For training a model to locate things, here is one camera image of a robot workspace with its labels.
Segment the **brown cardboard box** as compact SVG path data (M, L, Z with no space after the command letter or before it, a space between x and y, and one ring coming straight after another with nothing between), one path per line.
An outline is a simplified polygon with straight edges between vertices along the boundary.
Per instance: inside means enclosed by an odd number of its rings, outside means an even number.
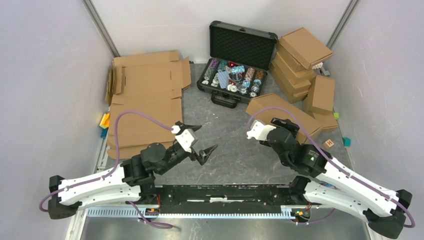
M294 117L291 117L290 114L282 110L270 109L259 113L254 118L265 124L270 124L273 118L279 118L281 120L289 119L292 123L297 125L301 124L306 133L308 133L312 139L316 139L323 130L323 126L318 120L314 119L275 93L269 93L253 98L247 106L246 113L252 116L256 112L268 107L283 108L293 114Z

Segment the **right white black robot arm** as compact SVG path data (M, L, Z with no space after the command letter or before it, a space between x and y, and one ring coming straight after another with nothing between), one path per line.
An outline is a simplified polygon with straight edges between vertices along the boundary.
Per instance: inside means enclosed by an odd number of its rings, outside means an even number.
M313 144L300 144L294 134L299 127L277 119L278 126L255 120L247 138L271 147L285 167L298 173L289 188L295 204L325 205L367 223L374 232L397 239L405 228L412 194L378 185L346 167L329 152Z

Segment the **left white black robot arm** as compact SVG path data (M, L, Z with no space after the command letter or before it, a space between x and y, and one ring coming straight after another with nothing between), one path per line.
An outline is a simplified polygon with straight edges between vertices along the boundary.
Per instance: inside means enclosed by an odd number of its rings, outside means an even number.
M217 145L195 151L200 125L176 122L173 144L151 143L139 154L107 170L84 177L65 179L59 175L49 179L52 194L47 212L52 220L74 216L92 206L133 202L151 204L157 198L155 176L163 175L186 158L204 165Z

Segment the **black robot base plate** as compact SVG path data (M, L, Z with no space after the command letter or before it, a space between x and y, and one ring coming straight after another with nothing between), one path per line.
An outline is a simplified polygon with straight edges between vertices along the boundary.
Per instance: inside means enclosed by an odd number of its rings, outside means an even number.
M158 185L135 203L165 213L275 213L296 204L284 184Z

